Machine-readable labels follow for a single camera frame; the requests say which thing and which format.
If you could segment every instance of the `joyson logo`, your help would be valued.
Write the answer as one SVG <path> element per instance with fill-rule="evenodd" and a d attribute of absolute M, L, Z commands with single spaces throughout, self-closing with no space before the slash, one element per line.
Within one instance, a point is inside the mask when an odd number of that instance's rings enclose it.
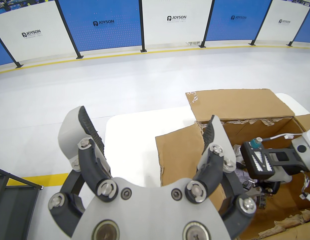
<path fill-rule="evenodd" d="M 231 20 L 238 20 L 238 19 L 246 19 L 247 16 L 240 16 L 240 15 L 232 15 Z"/>
<path fill-rule="evenodd" d="M 278 24 L 282 24 L 282 25 L 289 25 L 289 23 L 290 23 L 290 21 L 288 21 L 288 20 L 283 20 L 283 19 L 280 19 L 280 20 L 278 21 Z"/>
<path fill-rule="evenodd" d="M 185 22 L 187 15 L 174 15 L 174 16 L 167 16 L 168 23 L 175 23 L 175 22 Z"/>
<path fill-rule="evenodd" d="M 94 25 L 95 27 L 97 27 L 97 26 L 104 25 L 104 24 L 114 24 L 114 23 L 115 23 L 114 20 L 103 20 L 103 21 L 99 21 L 99 22 L 94 21 L 94 22 L 93 22 L 93 25 Z"/>
<path fill-rule="evenodd" d="M 34 31 L 29 31 L 29 32 L 23 32 L 21 35 L 25 39 L 29 39 L 29 38 L 34 38 L 34 37 L 42 36 L 42 33 L 41 33 L 40 30 L 34 30 Z"/>

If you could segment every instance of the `yellow floor line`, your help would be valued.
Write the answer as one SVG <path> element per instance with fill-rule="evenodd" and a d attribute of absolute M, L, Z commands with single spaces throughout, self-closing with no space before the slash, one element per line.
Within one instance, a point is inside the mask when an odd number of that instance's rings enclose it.
<path fill-rule="evenodd" d="M 32 183 L 43 185 L 44 187 L 60 186 L 64 184 L 68 174 L 69 173 L 53 174 L 53 175 L 45 175 L 45 176 L 34 176 L 34 177 L 23 177 L 23 179 L 27 181 L 31 181 Z M 20 183 L 16 180 L 9 179 L 7 185 L 8 186 L 19 186 L 19 185 L 25 185 L 25 184 Z"/>
<path fill-rule="evenodd" d="M 92 60 L 92 59 L 101 59 L 101 58 L 110 58 L 110 57 L 122 57 L 122 56 L 132 56 L 132 55 L 141 55 L 141 54 L 152 54 L 152 53 L 167 53 L 167 52 L 178 52 L 178 51 L 190 51 L 190 50 L 204 50 L 204 49 L 227 49 L 227 48 L 246 48 L 246 47 L 252 47 L 252 46 L 221 46 L 221 47 L 206 47 L 206 48 L 200 48 L 200 47 L 194 47 L 194 48 L 185 48 L 185 49 L 167 49 L 167 50 L 157 50 L 157 51 L 149 51 L 144 53 L 124 53 L 124 54 L 115 54 L 115 55 L 106 55 L 106 56 L 99 56 L 99 57 L 84 57 L 81 59 L 69 59 L 69 60 L 61 60 L 61 61 L 55 61 L 55 62 L 49 62 L 49 63 L 43 63 L 43 64 L 36 64 L 36 65 L 29 65 L 29 66 L 23 66 L 18 69 L 8 69 L 4 71 L 0 71 L 1 73 L 11 72 L 11 71 L 18 71 L 23 69 L 29 69 L 39 66 L 46 66 L 46 65 L 52 65 L 52 64 L 59 64 L 59 63 L 67 63 L 67 62 L 74 62 L 74 61 L 83 61 L 83 60 Z M 310 49 L 310 47 L 289 47 L 289 46 L 265 46 L 265 45 L 257 45 L 254 47 L 266 47 L 266 48 L 298 48 L 298 49 Z"/>

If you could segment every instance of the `white table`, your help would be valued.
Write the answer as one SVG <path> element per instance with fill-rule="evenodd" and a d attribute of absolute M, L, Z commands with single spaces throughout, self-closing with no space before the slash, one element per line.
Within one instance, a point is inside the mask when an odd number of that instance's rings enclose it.
<path fill-rule="evenodd" d="M 309 112 L 289 95 L 276 94 L 295 115 Z M 116 115 L 106 125 L 105 157 L 113 177 L 143 187 L 160 187 L 155 137 L 191 126 L 190 106 Z"/>

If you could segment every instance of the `cable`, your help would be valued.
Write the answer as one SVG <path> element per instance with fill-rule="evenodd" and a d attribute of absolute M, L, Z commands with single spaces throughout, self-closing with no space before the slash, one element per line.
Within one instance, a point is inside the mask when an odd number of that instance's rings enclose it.
<path fill-rule="evenodd" d="M 292 139 L 294 135 L 302 135 L 302 134 L 289 134 L 289 133 L 286 133 L 286 134 L 280 134 L 280 135 L 276 135 L 276 136 L 273 136 L 273 137 L 269 137 L 269 138 L 263 138 L 263 141 L 269 141 L 269 140 L 273 140 L 273 139 L 276 139 L 278 137 L 281 137 L 281 136 L 284 136 L 285 139 Z"/>
<path fill-rule="evenodd" d="M 301 194 L 299 195 L 299 197 L 303 200 L 307 199 L 308 201 L 310 201 L 310 193 L 305 192 L 305 189 L 309 186 L 310 178 L 307 176 L 307 174 L 304 171 L 301 170 L 300 172 L 304 174 L 305 179 L 304 179 L 304 185 L 301 189 Z"/>

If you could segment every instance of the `white cable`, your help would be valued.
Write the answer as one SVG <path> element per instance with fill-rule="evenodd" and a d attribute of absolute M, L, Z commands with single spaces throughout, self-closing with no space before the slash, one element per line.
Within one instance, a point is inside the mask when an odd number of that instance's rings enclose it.
<path fill-rule="evenodd" d="M 289 134 L 289 133 L 286 133 L 286 134 L 280 134 L 280 135 L 276 135 L 276 136 L 273 136 L 273 137 L 269 137 L 269 138 L 263 138 L 263 140 L 272 140 L 272 139 L 276 139 L 278 137 L 281 137 L 281 136 L 290 136 L 290 135 L 302 135 L 302 134 Z"/>

